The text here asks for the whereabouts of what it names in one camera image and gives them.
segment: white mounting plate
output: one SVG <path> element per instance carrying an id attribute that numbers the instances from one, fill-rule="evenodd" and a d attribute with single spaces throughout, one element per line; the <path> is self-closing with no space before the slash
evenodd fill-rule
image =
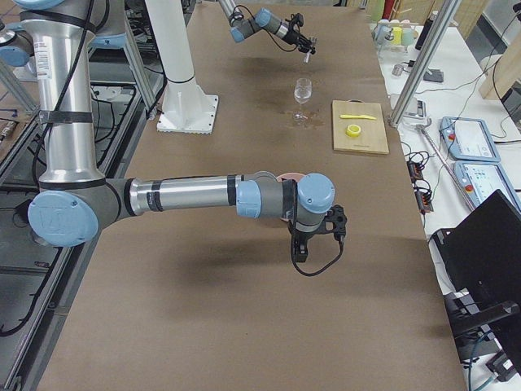
<path id="1" fill-rule="evenodd" d="M 211 111 L 202 112 L 199 118 L 185 124 L 183 127 L 173 123 L 169 117 L 169 112 L 163 112 L 160 116 L 160 120 L 157 122 L 158 131 L 211 134 L 213 123 L 215 122 L 215 115 L 217 113 L 217 106 L 219 105 L 219 97 L 217 95 L 207 95 L 207 97 L 212 101 Z"/>
<path id="2" fill-rule="evenodd" d="M 33 75 L 25 67 L 14 68 L 13 73 L 15 74 L 16 78 L 20 81 L 27 81 L 32 83 L 38 82 L 36 75 Z"/>

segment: bottle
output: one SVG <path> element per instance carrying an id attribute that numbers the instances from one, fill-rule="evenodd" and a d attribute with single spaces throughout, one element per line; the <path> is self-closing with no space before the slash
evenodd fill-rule
<path id="1" fill-rule="evenodd" d="M 438 11 L 433 11 L 431 13 L 431 16 L 428 17 L 428 19 L 425 21 L 425 25 L 423 26 L 422 33 L 418 37 L 418 40 L 416 41 L 415 48 L 419 51 L 422 49 L 423 43 L 425 42 L 425 38 L 427 38 L 427 34 L 429 34 L 429 30 L 431 29 L 432 24 L 436 20 L 436 17 L 438 16 Z"/>
<path id="2" fill-rule="evenodd" d="M 384 8 L 385 0 L 376 0 L 376 2 L 374 2 L 373 12 L 371 13 L 371 20 L 373 22 L 378 22 L 380 19 L 382 19 Z"/>

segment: spilled liquid stain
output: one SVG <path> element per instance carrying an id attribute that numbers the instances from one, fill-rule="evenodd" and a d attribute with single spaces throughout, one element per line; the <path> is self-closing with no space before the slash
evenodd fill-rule
<path id="1" fill-rule="evenodd" d="M 286 123 L 284 124 L 285 129 L 291 129 L 291 130 L 302 130 L 302 129 L 309 129 L 309 130 L 315 130 L 317 127 L 324 125 L 324 120 L 321 118 L 320 112 L 307 112 L 304 108 L 303 112 L 308 117 L 308 119 L 304 122 L 296 122 L 293 120 L 293 113 L 295 110 L 286 110 L 283 112 L 284 116 L 286 117 Z"/>

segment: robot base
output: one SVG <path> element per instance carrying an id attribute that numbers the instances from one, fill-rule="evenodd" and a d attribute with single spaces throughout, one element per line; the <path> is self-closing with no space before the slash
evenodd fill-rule
<path id="1" fill-rule="evenodd" d="M 158 131 L 211 134 L 217 113 L 217 106 L 219 104 L 219 97 L 217 95 L 204 95 L 203 99 L 210 104 L 206 105 L 205 110 L 199 112 L 191 120 L 184 121 L 184 116 L 182 113 L 180 115 L 179 110 L 164 110 L 157 123 Z"/>

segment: wooden cutting board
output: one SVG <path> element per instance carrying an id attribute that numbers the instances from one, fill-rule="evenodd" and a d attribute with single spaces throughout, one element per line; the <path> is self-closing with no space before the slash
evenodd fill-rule
<path id="1" fill-rule="evenodd" d="M 366 114 L 376 120 L 343 120 L 340 114 Z M 361 127 L 358 137 L 346 135 L 346 128 L 356 124 Z M 387 155 L 387 135 L 383 123 L 382 108 L 379 103 L 358 103 L 344 100 L 333 101 L 333 149 L 336 151 L 368 152 Z"/>

